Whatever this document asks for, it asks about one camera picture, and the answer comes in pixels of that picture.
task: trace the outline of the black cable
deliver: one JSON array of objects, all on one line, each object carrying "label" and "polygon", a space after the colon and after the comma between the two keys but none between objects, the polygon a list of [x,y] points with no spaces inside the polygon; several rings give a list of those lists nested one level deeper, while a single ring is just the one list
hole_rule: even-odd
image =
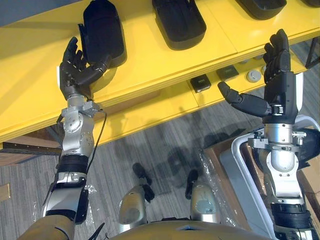
[{"label": "black cable", "polygon": [[96,154],[96,150],[97,150],[97,147],[98,147],[98,143],[99,143],[99,140],[100,140],[100,138],[101,138],[102,132],[103,132],[103,130],[104,130],[104,128],[105,128],[105,124],[106,124],[106,121],[107,121],[107,113],[106,113],[105,111],[103,111],[102,109],[100,109],[99,112],[104,113],[104,121],[103,121],[102,128],[101,128],[101,131],[100,131],[100,134],[99,134],[99,137],[98,137],[98,139],[97,139],[97,141],[96,141],[96,144],[95,144],[95,147],[94,147],[94,150],[93,150],[93,153],[92,153],[91,161],[90,161],[90,163],[89,163],[89,165],[88,165],[88,167],[87,167],[87,169],[86,169],[86,174],[88,174],[89,169],[90,169],[90,166],[91,166],[91,164],[92,164],[92,162],[93,162],[93,160],[94,160],[94,157],[95,157],[95,154]]},{"label": "black cable", "polygon": [[104,227],[105,223],[102,223],[97,229],[96,231],[92,234],[92,236],[88,239],[88,240],[96,240],[101,229]]}]

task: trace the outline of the yellow shelf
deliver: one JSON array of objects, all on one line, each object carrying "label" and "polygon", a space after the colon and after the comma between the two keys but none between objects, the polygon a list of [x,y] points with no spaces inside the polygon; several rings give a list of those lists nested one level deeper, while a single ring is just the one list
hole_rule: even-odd
[{"label": "yellow shelf", "polygon": [[[241,93],[264,86],[263,80],[256,83],[246,80],[246,74],[249,70],[256,69],[260,71],[263,64],[263,59],[250,59],[245,64],[235,64],[239,76],[228,81],[228,84]],[[307,70],[293,52],[291,52],[291,68],[296,74]],[[159,96],[145,103],[109,116],[99,144],[119,139],[223,101],[224,99],[217,86],[220,80],[216,72],[213,71],[207,73],[207,75],[212,86],[203,92],[195,93],[189,80],[180,82],[162,89]],[[98,139],[102,122],[100,119],[94,126],[95,140]]]},{"label": "yellow shelf", "polygon": [[[161,90],[159,96],[108,116],[99,144],[107,143],[139,130],[163,123],[198,109],[186,81]],[[95,123],[93,135],[97,140],[103,119]]]},{"label": "yellow shelf", "polygon": [[[290,51],[290,54],[292,71],[295,74],[305,72],[307,69],[304,65],[302,65],[298,57],[292,51]],[[234,67],[239,72],[239,75],[236,78],[227,81],[227,84],[232,89],[237,90],[239,93],[245,93],[263,87],[265,85],[265,82],[262,74],[261,80],[255,83],[249,82],[246,79],[246,75],[250,70],[254,69],[261,72],[261,68],[264,65],[265,62],[263,59],[256,60],[254,58],[250,59],[247,63],[244,64],[236,63]],[[195,92],[190,84],[190,81],[188,81],[189,87],[192,89],[192,93],[198,103],[198,106],[202,108],[216,104],[224,100],[222,94],[218,89],[218,83],[220,82],[220,78],[217,75],[216,71],[211,71],[206,75],[209,78],[209,81],[211,82],[211,87],[202,92]]]},{"label": "yellow shelf", "polygon": [[320,10],[306,5],[302,0],[289,0],[276,16],[256,20],[236,0],[204,0],[238,52],[263,46],[279,29],[284,29],[290,44],[303,32],[309,38],[319,36]]},{"label": "yellow shelf", "polygon": [[[151,0],[112,0],[123,25],[127,61],[97,81],[94,99],[103,107],[112,106],[156,90],[166,91],[169,86],[254,57],[263,53],[263,44],[280,27],[288,30],[290,43],[320,35],[319,12],[299,8],[300,1],[288,1],[280,17],[258,21],[240,14],[234,0],[198,0],[207,25],[205,36],[195,47],[174,51],[160,33]],[[80,39],[77,24],[83,22],[89,2],[80,1],[0,27],[0,43],[5,46],[0,51],[0,142],[54,124],[66,107],[57,86],[56,66],[69,39]],[[242,21],[241,27],[234,28]],[[260,25],[263,33],[257,32]],[[232,35],[233,28],[237,33],[247,32],[251,39]],[[235,89],[242,85],[238,82]]]},{"label": "yellow shelf", "polygon": [[[115,0],[123,25],[127,61],[95,84],[97,103],[110,106],[172,85],[190,69],[236,53],[204,3],[207,24],[200,44],[183,51],[168,48],[150,0]],[[0,142],[55,123],[66,101],[57,87],[56,66],[89,1],[81,1],[0,28]]]}]

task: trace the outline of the black plastic object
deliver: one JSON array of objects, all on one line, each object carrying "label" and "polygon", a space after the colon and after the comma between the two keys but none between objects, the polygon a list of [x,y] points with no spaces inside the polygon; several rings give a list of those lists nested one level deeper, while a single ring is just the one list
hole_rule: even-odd
[{"label": "black plastic object", "polygon": [[108,0],[93,0],[83,12],[79,24],[82,51],[88,63],[111,55],[110,67],[127,59],[125,37],[116,7]]},{"label": "black plastic object", "polygon": [[237,2],[249,15],[260,20],[274,17],[287,4],[286,0],[237,0]]},{"label": "black plastic object", "polygon": [[196,93],[200,93],[211,87],[211,82],[209,81],[206,74],[192,78],[190,80],[190,83]]},{"label": "black plastic object", "polygon": [[152,0],[152,5],[169,48],[189,49],[203,39],[207,26],[195,0]]},{"label": "black plastic object", "polygon": [[320,0],[303,0],[306,4],[310,5],[311,7],[320,7]]},{"label": "black plastic object", "polygon": [[233,65],[229,65],[229,66],[218,69],[216,71],[216,74],[219,76],[221,81],[227,81],[238,76],[239,72]]}]

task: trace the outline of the robotic hand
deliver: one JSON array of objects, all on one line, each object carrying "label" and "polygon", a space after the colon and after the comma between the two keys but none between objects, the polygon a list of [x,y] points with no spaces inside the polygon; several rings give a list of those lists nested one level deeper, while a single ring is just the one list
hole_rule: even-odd
[{"label": "robotic hand", "polygon": [[274,218],[275,236],[280,240],[311,240],[310,213],[297,181],[296,153],[303,144],[304,132],[294,132],[302,106],[303,75],[291,71],[288,37],[283,29],[264,47],[264,98],[239,94],[225,82],[218,88],[234,108],[262,117],[262,132],[255,132],[248,144],[257,152],[264,172],[264,185]]},{"label": "robotic hand", "polygon": [[69,41],[59,68],[59,87],[67,100],[67,108],[61,113],[65,136],[57,171],[42,207],[43,218],[35,222],[20,240],[72,240],[75,224],[81,224],[87,216],[89,194],[85,185],[89,157],[94,149],[93,117],[100,111],[100,107],[90,100],[90,84],[104,74],[111,57],[106,56],[86,67],[87,61],[81,50],[77,51],[77,42],[75,37]]}]

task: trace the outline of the floor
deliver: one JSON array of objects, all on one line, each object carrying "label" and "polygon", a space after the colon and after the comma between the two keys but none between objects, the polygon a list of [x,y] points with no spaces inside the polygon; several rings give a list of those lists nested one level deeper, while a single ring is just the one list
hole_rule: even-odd
[{"label": "floor", "polygon": [[[302,62],[306,61],[310,44],[307,41],[292,47]],[[300,111],[318,123],[319,76],[320,64],[304,74],[303,107]],[[252,94],[261,97],[263,91],[263,88],[258,89]],[[148,220],[188,217],[190,202],[184,193],[191,169],[201,170],[202,178],[211,180],[213,189],[219,190],[214,181],[214,169],[204,169],[208,159],[203,149],[260,123],[259,118],[236,111],[222,102],[101,145],[88,175],[87,220],[76,227],[75,239],[88,239],[102,222],[106,224],[98,239],[105,239],[105,234],[108,237],[117,234],[119,203],[137,181],[132,172],[132,165],[136,162],[141,163],[153,179],[151,187],[156,197],[147,204]],[[0,185],[10,183],[11,186],[11,199],[0,202],[0,239],[16,239],[41,217],[41,206],[57,161],[56,157],[40,156],[19,165],[0,167]],[[232,219],[228,219],[228,200],[221,198],[219,201],[224,209],[223,222],[232,225]]]}]

